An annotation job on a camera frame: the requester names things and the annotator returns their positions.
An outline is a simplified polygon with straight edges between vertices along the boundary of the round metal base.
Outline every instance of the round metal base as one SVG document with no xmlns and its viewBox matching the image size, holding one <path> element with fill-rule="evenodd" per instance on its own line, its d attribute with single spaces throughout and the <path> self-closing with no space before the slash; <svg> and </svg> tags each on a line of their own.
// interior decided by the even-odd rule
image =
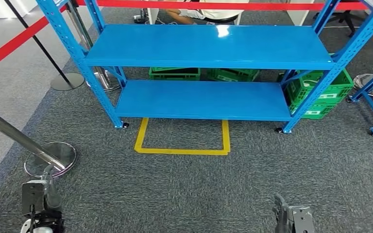
<svg viewBox="0 0 373 233">
<path fill-rule="evenodd" d="M 105 70 L 105 74 L 109 80 L 109 87 L 104 87 L 103 90 L 105 92 L 108 92 L 108 91 L 113 91 L 113 90 L 116 90 L 118 88 L 120 88 L 120 84 L 119 84 L 119 81 L 118 79 L 113 76 L 111 73 L 108 72 L 108 70 Z M 95 72 L 94 75 L 97 77 L 98 80 L 101 79 L 101 76 L 99 75 L 98 72 Z"/>
<path fill-rule="evenodd" d="M 58 171 L 53 168 L 53 177 L 58 177 L 69 171 L 76 162 L 76 150 L 73 146 L 65 142 L 50 142 L 42 145 L 51 155 L 55 156 L 65 166 L 65 169 Z M 44 162 L 35 154 L 30 154 L 23 164 L 26 173 L 34 177 L 41 177 L 48 163 Z"/>
<path fill-rule="evenodd" d="M 69 91 L 81 86 L 84 83 L 82 75 L 77 73 L 65 74 L 70 83 L 65 82 L 61 75 L 51 81 L 51 87 L 57 91 Z"/>
<path fill-rule="evenodd" d="M 356 90 L 361 89 L 365 84 L 367 84 L 371 79 L 373 79 L 373 74 L 360 74 L 354 78 L 354 88 Z M 368 93 L 369 96 L 373 97 L 373 90 Z"/>
</svg>

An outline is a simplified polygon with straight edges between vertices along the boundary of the carpet floor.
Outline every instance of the carpet floor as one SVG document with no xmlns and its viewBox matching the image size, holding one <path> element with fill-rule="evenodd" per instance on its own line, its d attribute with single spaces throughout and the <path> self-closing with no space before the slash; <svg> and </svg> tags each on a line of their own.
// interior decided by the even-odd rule
<svg viewBox="0 0 373 233">
<path fill-rule="evenodd" d="M 103 14 L 110 23 L 131 23 L 137 10 Z M 242 18 L 277 22 L 291 23 L 283 12 Z M 335 51 L 348 33 L 325 29 L 321 38 Z M 373 73 L 373 38 L 347 69 L 351 76 Z M 69 62 L 65 70 L 76 68 Z M 145 79 L 147 71 L 125 68 L 129 79 Z M 263 70 L 260 79 L 278 72 Z M 116 100 L 118 93 L 108 95 Z M 319 233 L 373 232 L 373 112 L 365 101 L 343 101 L 323 120 L 301 120 L 290 135 L 274 132 L 281 122 L 230 121 L 230 154 L 198 156 L 136 153 L 140 119 L 125 118 L 130 127 L 114 129 L 86 86 L 50 90 L 44 99 L 28 134 L 38 143 L 69 142 L 79 152 L 76 166 L 57 181 L 67 233 L 270 233 L 275 192 L 289 204 L 310 205 Z M 150 119 L 144 146 L 220 149 L 220 121 Z M 23 171 L 27 155 L 14 145 L 0 169 L 7 170 L 0 173 L 0 233 L 19 231 L 25 220 L 20 187 L 31 179 Z"/>
</svg>

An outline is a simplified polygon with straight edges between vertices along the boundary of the red barrier tape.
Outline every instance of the red barrier tape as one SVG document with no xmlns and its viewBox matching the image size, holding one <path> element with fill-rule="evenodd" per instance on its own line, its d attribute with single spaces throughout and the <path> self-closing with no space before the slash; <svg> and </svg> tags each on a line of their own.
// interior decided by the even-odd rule
<svg viewBox="0 0 373 233">
<path fill-rule="evenodd" d="M 0 47 L 0 61 L 19 48 L 23 43 L 27 40 L 32 38 L 35 34 L 37 34 L 40 30 L 42 30 L 48 24 L 48 20 L 46 17 L 42 17 L 33 25 L 29 26 L 29 28 L 25 29 L 19 35 L 12 38 L 8 41 L 5 45 Z"/>
<path fill-rule="evenodd" d="M 85 5 L 84 0 L 77 0 L 79 5 Z M 163 9 L 224 9 L 224 10 L 250 10 L 250 11 L 281 11 L 281 10 L 312 10 L 319 11 L 323 3 L 204 3 L 204 2 L 173 2 L 173 1 L 142 1 L 142 0 L 98 0 L 99 6 L 133 7 L 133 8 L 163 8 Z M 341 2 L 337 10 L 365 10 L 367 7 L 360 2 Z M 0 61 L 11 54 L 23 43 L 37 34 L 48 24 L 42 17 L 29 28 L 15 36 L 0 47 Z"/>
<path fill-rule="evenodd" d="M 77 0 L 79 5 L 85 5 L 84 0 Z M 207 3 L 207 2 L 176 2 L 176 1 L 142 1 L 142 0 L 97 0 L 99 6 L 161 8 L 161 9 L 223 9 L 247 11 L 287 11 L 311 10 L 320 11 L 324 3 Z M 366 10 L 361 2 L 340 2 L 337 10 Z"/>
</svg>

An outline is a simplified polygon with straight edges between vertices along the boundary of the yellow tape marking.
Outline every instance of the yellow tape marking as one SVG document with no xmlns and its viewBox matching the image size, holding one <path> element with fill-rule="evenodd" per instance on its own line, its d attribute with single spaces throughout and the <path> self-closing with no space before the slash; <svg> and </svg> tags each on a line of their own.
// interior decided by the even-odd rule
<svg viewBox="0 0 373 233">
<path fill-rule="evenodd" d="M 222 120 L 222 150 L 189 150 L 189 149 L 163 149 L 163 148 L 143 148 L 145 133 L 148 126 L 148 118 L 143 118 L 139 127 L 138 137 L 135 142 L 135 151 L 146 154 L 194 154 L 194 155 L 228 155 L 231 151 L 229 138 L 229 125 L 227 120 Z"/>
</svg>

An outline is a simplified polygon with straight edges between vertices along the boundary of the chair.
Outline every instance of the chair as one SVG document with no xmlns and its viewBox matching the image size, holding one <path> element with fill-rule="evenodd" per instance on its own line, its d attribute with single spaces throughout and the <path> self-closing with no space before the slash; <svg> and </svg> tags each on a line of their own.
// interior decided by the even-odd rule
<svg viewBox="0 0 373 233">
<path fill-rule="evenodd" d="M 211 18 L 205 17 L 203 20 L 207 21 L 207 22 L 210 22 L 210 23 L 215 23 L 215 24 L 227 24 L 227 23 L 230 23 L 230 22 L 234 22 L 235 25 L 238 25 L 239 24 L 238 18 L 239 19 L 241 18 L 241 14 L 238 14 L 236 16 L 232 16 L 230 18 L 223 18 L 223 19 L 211 19 Z"/>
<path fill-rule="evenodd" d="M 358 0 L 341 0 L 341 2 L 357 2 L 357 1 Z M 332 16 L 334 16 L 334 17 L 329 19 L 328 22 L 338 20 L 338 23 L 342 23 L 344 21 L 347 23 L 348 27 L 351 30 L 351 33 L 348 35 L 349 37 L 353 37 L 353 35 L 355 34 L 355 31 L 356 31 L 355 27 L 354 27 L 354 24 L 352 22 L 352 19 L 357 19 L 357 20 L 364 21 L 363 18 L 351 14 L 351 10 L 344 11 L 344 12 L 335 12 L 335 13 L 332 14 Z"/>
</svg>

